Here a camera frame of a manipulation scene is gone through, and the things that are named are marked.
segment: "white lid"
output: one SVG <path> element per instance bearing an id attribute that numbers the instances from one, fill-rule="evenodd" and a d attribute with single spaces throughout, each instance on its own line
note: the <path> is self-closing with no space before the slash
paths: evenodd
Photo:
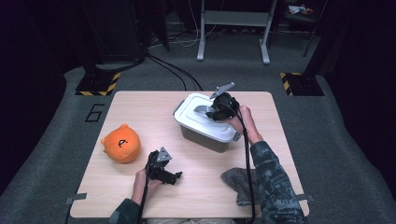
<path id="1" fill-rule="evenodd" d="M 180 125 L 190 130 L 219 142 L 229 143 L 233 141 L 236 134 L 236 130 L 232 126 L 222 121 L 214 121 L 208 118 L 205 113 L 194 111 L 198 105 L 211 106 L 212 104 L 213 100 L 210 100 L 209 96 L 192 93 L 175 111 L 175 119 Z"/>

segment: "human hand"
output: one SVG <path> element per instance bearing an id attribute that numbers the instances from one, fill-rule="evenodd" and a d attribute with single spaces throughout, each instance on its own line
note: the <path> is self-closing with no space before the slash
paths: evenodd
<path id="1" fill-rule="evenodd" d="M 145 186 L 146 186 L 146 178 L 147 178 L 147 175 L 146 175 L 145 169 L 138 171 L 135 175 L 134 191 L 132 193 L 131 200 L 139 205 L 142 203 L 143 193 L 144 193 Z M 150 179 L 148 181 L 147 198 L 149 198 L 162 183 L 163 182 L 160 180 Z"/>
<path id="2" fill-rule="evenodd" d="M 245 127 L 247 129 L 247 137 L 248 141 L 251 145 L 255 144 L 256 142 L 260 142 L 263 140 L 262 135 L 259 133 L 257 130 L 256 124 L 254 122 L 253 117 L 251 116 L 251 111 L 250 108 L 241 105 L 239 106 L 239 110 L 237 111 L 238 116 L 242 118 L 242 121 L 244 121 Z M 241 121 L 237 116 L 234 116 L 231 119 L 226 119 L 224 122 L 230 124 L 238 133 L 243 134 L 243 126 Z"/>

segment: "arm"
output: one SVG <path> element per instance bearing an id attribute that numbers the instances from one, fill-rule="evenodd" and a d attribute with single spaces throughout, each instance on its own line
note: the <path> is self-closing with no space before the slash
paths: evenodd
<path id="1" fill-rule="evenodd" d="M 256 167 L 262 223 L 307 223 L 289 177 L 280 165 L 277 155 L 263 141 L 250 109 L 242 105 L 239 112 L 247 129 L 248 141 L 251 144 L 250 153 Z M 239 133 L 243 132 L 242 124 L 237 117 L 224 121 Z"/>
<path id="2" fill-rule="evenodd" d="M 154 191 L 161 185 L 159 180 L 150 180 L 148 182 L 148 194 L 150 197 Z M 110 224 L 135 224 L 142 203 L 144 188 L 146 186 L 146 170 L 140 170 L 136 173 L 134 180 L 134 191 L 131 199 L 124 199 L 119 207 L 110 217 Z"/>

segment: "wooden table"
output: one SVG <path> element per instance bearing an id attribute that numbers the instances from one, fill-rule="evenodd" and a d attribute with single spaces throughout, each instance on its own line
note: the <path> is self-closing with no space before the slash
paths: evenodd
<path id="1" fill-rule="evenodd" d="M 163 185 L 147 199 L 143 218 L 250 217 L 251 206 L 236 205 L 236 192 L 220 175 L 234 167 L 246 168 L 243 139 L 231 142 L 222 153 L 185 139 L 173 112 L 190 91 L 118 91 L 99 133 L 78 193 L 85 200 L 74 201 L 72 217 L 110 217 L 124 198 L 132 195 L 134 174 L 142 169 L 151 151 L 165 147 L 173 157 L 165 170 L 183 172 L 173 185 Z M 201 92 L 211 95 L 213 92 Z M 229 91 L 241 105 L 250 107 L 260 133 L 286 172 L 296 194 L 304 194 L 290 154 L 272 95 L 263 91 Z M 120 164 L 104 152 L 100 140 L 127 123 L 139 135 L 140 156 Z M 307 201 L 300 201 L 307 216 Z M 256 206 L 258 216 L 260 207 Z"/>

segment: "camouflage sleeve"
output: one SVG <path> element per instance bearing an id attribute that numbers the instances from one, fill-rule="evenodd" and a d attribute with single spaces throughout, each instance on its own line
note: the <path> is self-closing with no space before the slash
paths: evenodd
<path id="1" fill-rule="evenodd" d="M 140 206 L 130 199 L 124 199 L 111 214 L 109 224 L 135 224 L 139 216 Z"/>
<path id="2" fill-rule="evenodd" d="M 273 150 L 262 141 L 251 146 L 250 153 L 259 184 L 262 223 L 308 223 Z"/>

